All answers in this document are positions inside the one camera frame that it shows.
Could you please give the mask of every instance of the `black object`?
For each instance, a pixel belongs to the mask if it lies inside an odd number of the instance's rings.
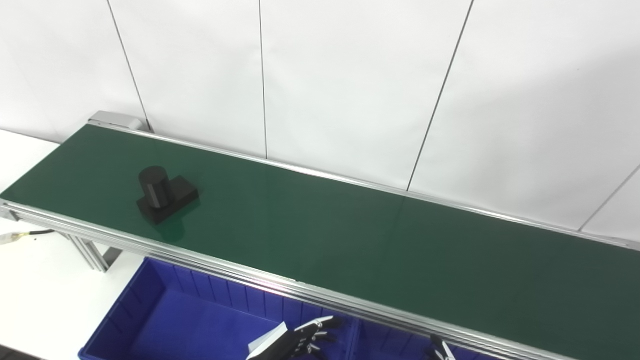
[[[136,203],[142,215],[160,224],[198,198],[198,189],[182,176],[169,180],[163,167],[145,168],[138,175],[145,196]]]

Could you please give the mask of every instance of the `blue plastic bin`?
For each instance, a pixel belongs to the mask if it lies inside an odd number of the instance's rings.
[[[358,320],[349,360],[425,360],[431,340],[377,323]],[[495,360],[449,345],[456,360]]]
[[[356,320],[266,291],[145,259],[87,344],[84,360],[244,360],[247,345],[284,321],[293,329],[320,316],[345,318],[321,342],[329,360],[351,352]],[[305,355],[301,360],[314,359]]]

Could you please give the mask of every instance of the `wall panel seam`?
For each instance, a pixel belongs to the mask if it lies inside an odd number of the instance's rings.
[[[595,218],[595,216],[600,212],[600,210],[602,210],[607,203],[609,203],[609,201],[611,199],[613,199],[614,196],[616,196],[616,194],[627,184],[627,182],[629,180],[631,180],[631,178],[636,174],[636,172],[638,172],[638,170],[640,170],[640,164],[638,164],[635,169],[633,169],[633,171],[631,171],[631,173],[624,179],[622,180],[622,182],[620,183],[620,185],[618,185],[618,187],[613,190],[613,192],[611,194],[609,194],[609,196],[600,204],[599,207],[597,207],[595,209],[595,211],[591,214],[591,216],[589,216],[587,218],[587,220],[585,220],[584,223],[582,223],[582,225],[580,225],[580,227],[578,228],[578,231],[582,231],[582,229],[587,226],[587,224],[593,219]]]
[[[138,90],[138,83],[136,82],[136,77],[133,75],[133,70],[131,69],[131,63],[129,62],[129,56],[127,55],[127,50],[124,47],[124,42],[122,42],[122,36],[120,35],[120,29],[118,28],[118,23],[116,22],[116,17],[113,14],[113,8],[111,7],[111,1],[106,0],[107,5],[109,6],[109,13],[111,14],[111,20],[113,20],[113,27],[116,29],[116,34],[118,35],[118,41],[120,42],[120,47],[122,48],[122,53],[124,54],[125,61],[127,62],[127,68],[129,69],[129,74],[131,75],[131,80],[133,81],[133,87],[136,89],[136,94],[138,95],[138,101],[140,102],[140,107],[142,108],[142,113],[145,116],[145,121],[147,122],[147,126],[151,131],[153,131],[153,127],[151,127],[151,123],[149,122],[149,118],[147,117],[147,111],[145,109],[145,105],[142,103],[142,96],[140,96],[140,90]]]
[[[260,74],[262,76],[262,121],[264,124],[264,158],[267,155],[267,110],[264,100],[264,55],[262,52],[262,3],[258,0],[258,20],[260,26]]]
[[[420,155],[422,155],[422,150],[424,149],[424,143],[426,142],[427,135],[429,134],[429,130],[431,129],[431,124],[433,123],[433,117],[435,116],[436,110],[438,108],[438,103],[440,102],[440,98],[442,96],[442,91],[444,90],[444,86],[447,83],[447,78],[449,77],[449,72],[451,71],[451,65],[453,65],[453,60],[455,59],[456,53],[458,52],[458,46],[460,45],[460,40],[462,39],[462,34],[465,31],[465,26],[467,25],[467,20],[469,19],[469,14],[471,13],[471,8],[473,7],[473,5],[474,5],[474,0],[471,0],[471,2],[469,3],[467,14],[465,16],[465,21],[462,23],[462,28],[460,29],[460,34],[458,35],[458,40],[456,41],[456,46],[454,47],[453,53],[451,54],[451,60],[449,61],[447,72],[445,73],[444,79],[442,80],[442,86],[440,87],[440,92],[438,93],[436,103],[433,106],[433,111],[431,112],[431,117],[429,118],[427,129],[424,132],[424,138],[422,138],[422,144],[420,145],[420,150],[418,150],[418,156],[415,159],[415,164],[413,164],[413,170],[411,171],[409,182],[406,185],[406,191],[409,191],[409,188],[411,187],[411,182],[413,181],[413,176],[415,175],[415,169],[418,167],[418,162],[420,161]]]

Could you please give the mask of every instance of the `robotic hand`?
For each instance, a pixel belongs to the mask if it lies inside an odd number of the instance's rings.
[[[281,323],[276,329],[250,344],[247,360],[289,360],[305,354],[311,354],[318,360],[328,360],[316,341],[335,342],[335,335],[325,329],[337,329],[344,319],[338,316],[324,316],[313,319],[290,331]]]
[[[431,335],[431,347],[424,349],[424,352],[428,360],[456,360],[447,343],[435,334]]]
[[[304,354],[312,354],[318,360],[327,360],[320,347],[313,344],[315,341],[336,342],[336,337],[322,329],[337,329],[343,323],[343,319],[336,316],[324,316],[313,319],[297,327],[293,332],[299,337],[298,346],[291,357],[298,357]]]

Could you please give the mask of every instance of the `black cylinder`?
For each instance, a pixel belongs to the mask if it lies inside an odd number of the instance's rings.
[[[145,168],[138,175],[138,179],[145,198],[152,208],[160,209],[173,202],[175,196],[163,167]]]

